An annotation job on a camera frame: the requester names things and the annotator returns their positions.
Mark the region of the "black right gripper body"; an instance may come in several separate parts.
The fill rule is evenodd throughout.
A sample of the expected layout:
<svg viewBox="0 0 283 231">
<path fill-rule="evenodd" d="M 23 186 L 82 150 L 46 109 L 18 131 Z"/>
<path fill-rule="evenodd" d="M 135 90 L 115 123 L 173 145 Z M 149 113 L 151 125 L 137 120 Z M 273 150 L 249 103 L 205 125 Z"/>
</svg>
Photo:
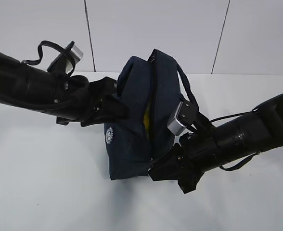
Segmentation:
<svg viewBox="0 0 283 231">
<path fill-rule="evenodd" d="M 181 147 L 193 173 L 203 174 L 223 165 L 220 139 L 221 133 L 218 131 L 206 137 L 189 132 L 180 137 Z"/>
</svg>

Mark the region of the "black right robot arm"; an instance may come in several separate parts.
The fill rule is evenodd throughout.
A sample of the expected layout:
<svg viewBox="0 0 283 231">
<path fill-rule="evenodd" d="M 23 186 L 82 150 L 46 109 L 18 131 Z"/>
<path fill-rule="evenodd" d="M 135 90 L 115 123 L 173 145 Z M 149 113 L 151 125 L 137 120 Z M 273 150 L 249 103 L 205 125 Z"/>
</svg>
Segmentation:
<svg viewBox="0 0 283 231">
<path fill-rule="evenodd" d="M 183 134 L 153 163 L 148 171 L 151 179 L 175 180 L 183 193 L 189 193 L 206 172 L 236 171 L 260 153 L 283 146 L 283 93 L 232 118 L 218 127 L 207 119 Z"/>
</svg>

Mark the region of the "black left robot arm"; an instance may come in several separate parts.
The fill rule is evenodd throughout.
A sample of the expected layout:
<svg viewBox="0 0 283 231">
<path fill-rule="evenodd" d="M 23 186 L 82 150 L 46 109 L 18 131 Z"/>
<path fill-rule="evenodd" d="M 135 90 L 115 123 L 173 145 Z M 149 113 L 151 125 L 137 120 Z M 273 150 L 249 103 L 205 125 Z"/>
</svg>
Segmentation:
<svg viewBox="0 0 283 231">
<path fill-rule="evenodd" d="M 56 123 L 64 126 L 128 118 L 128 107 L 113 96 L 116 80 L 90 82 L 83 75 L 71 76 L 66 72 L 68 62 L 61 54 L 43 71 L 0 52 L 0 103 L 55 116 Z"/>
</svg>

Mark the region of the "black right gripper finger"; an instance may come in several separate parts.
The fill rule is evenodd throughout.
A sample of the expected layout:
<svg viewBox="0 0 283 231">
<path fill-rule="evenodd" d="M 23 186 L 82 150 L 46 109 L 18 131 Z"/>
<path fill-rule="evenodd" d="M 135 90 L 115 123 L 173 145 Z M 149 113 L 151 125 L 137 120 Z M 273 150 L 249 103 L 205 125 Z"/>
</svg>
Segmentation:
<svg viewBox="0 0 283 231">
<path fill-rule="evenodd" d="M 155 160 L 148 170 L 152 180 L 180 180 L 187 176 L 187 156 L 179 143 Z"/>
<path fill-rule="evenodd" d="M 180 169 L 180 176 L 178 178 L 178 185 L 184 194 L 196 190 L 197 184 L 200 181 L 204 172 L 196 169 Z"/>
</svg>

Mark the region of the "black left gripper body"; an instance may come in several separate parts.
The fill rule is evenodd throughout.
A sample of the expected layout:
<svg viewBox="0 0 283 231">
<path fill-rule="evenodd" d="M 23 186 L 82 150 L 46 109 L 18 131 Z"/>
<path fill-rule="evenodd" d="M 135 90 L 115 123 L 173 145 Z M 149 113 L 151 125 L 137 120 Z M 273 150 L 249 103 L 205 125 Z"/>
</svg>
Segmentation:
<svg viewBox="0 0 283 231">
<path fill-rule="evenodd" d="M 104 77 L 89 82 L 85 76 L 59 78 L 52 88 L 54 104 L 67 102 L 61 109 L 55 109 L 52 114 L 56 116 L 56 123 L 68 125 L 80 123 L 95 108 L 101 109 L 101 101 L 105 95 L 116 93 L 116 80 Z"/>
</svg>

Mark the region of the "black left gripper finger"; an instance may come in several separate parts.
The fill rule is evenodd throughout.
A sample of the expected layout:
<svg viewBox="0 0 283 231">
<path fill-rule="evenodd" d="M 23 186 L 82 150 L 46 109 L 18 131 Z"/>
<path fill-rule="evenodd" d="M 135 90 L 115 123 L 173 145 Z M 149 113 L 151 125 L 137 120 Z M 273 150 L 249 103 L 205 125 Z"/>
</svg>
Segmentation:
<svg viewBox="0 0 283 231">
<path fill-rule="evenodd" d="M 115 117 L 111 113 L 100 108 L 95 108 L 94 111 L 92 111 L 82 122 L 80 122 L 80 125 L 82 127 L 87 127 L 96 124 L 110 123 L 113 122 L 114 119 Z"/>
<path fill-rule="evenodd" d="M 126 119 L 129 116 L 129 109 L 113 95 L 105 95 L 101 101 L 103 115 L 111 119 Z"/>
</svg>

